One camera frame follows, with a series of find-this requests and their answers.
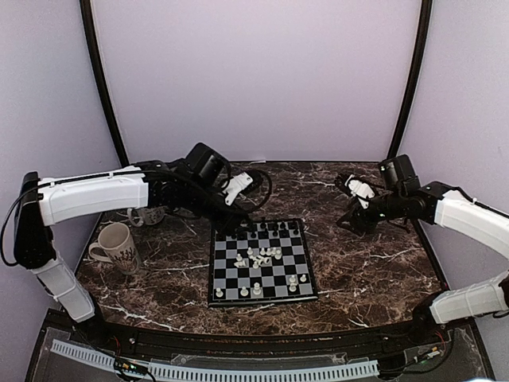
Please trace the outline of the black grey chess board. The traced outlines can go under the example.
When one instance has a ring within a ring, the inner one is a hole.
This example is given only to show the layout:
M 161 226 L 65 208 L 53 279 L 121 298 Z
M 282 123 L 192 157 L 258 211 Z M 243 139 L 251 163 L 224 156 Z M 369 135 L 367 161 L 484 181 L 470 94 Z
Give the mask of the black grey chess board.
M 261 219 L 232 236 L 212 230 L 210 307 L 317 299 L 302 219 Z

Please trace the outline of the white bishop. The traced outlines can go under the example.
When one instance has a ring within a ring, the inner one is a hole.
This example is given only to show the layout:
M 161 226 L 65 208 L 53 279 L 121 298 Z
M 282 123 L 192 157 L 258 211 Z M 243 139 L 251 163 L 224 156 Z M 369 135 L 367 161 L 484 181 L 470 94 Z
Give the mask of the white bishop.
M 295 275 L 291 275 L 289 277 L 289 291 L 295 292 L 297 290 L 297 277 Z

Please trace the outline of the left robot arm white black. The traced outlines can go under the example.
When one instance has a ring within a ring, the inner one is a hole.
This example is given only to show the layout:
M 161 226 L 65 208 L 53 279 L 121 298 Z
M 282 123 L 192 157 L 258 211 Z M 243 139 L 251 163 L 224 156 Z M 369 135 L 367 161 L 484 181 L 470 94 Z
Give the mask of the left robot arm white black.
M 172 162 L 138 162 L 109 172 L 76 177 L 44 178 L 27 173 L 11 205 L 14 258 L 6 266 L 31 271 L 95 347 L 112 340 L 108 324 L 97 318 L 95 303 L 62 260 L 51 227 L 65 220 L 116 209 L 185 209 L 211 221 L 231 235 L 249 219 L 236 197 L 254 183 L 247 172 L 231 174 L 230 163 L 209 146 L 198 143 Z

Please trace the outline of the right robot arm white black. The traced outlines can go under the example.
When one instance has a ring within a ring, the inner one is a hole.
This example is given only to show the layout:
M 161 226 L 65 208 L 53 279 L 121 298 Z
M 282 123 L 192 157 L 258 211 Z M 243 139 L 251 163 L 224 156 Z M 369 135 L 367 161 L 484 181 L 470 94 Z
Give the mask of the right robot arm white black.
M 336 187 L 350 197 L 348 211 L 337 226 L 358 236 L 372 233 L 377 225 L 392 220 L 422 220 L 467 236 L 502 257 L 508 256 L 508 215 L 470 197 L 461 187 L 433 181 L 422 185 L 408 155 L 378 164 L 382 189 L 354 174 L 340 174 Z M 423 345 L 437 325 L 458 319 L 508 311 L 508 273 L 457 290 L 426 298 L 414 308 L 406 339 Z

